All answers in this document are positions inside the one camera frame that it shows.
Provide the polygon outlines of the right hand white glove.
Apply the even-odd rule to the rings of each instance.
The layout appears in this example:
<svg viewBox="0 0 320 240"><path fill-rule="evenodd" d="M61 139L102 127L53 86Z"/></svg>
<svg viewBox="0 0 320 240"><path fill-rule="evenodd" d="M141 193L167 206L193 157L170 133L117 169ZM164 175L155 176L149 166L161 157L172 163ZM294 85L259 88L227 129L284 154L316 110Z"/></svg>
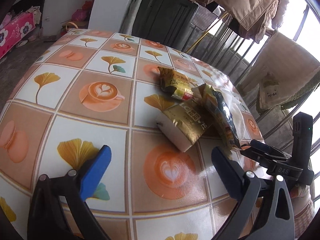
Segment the right hand white glove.
<svg viewBox="0 0 320 240"><path fill-rule="evenodd" d="M295 220L295 239L298 239L315 216L310 188L306 185L295 185L290 191Z"/></svg>

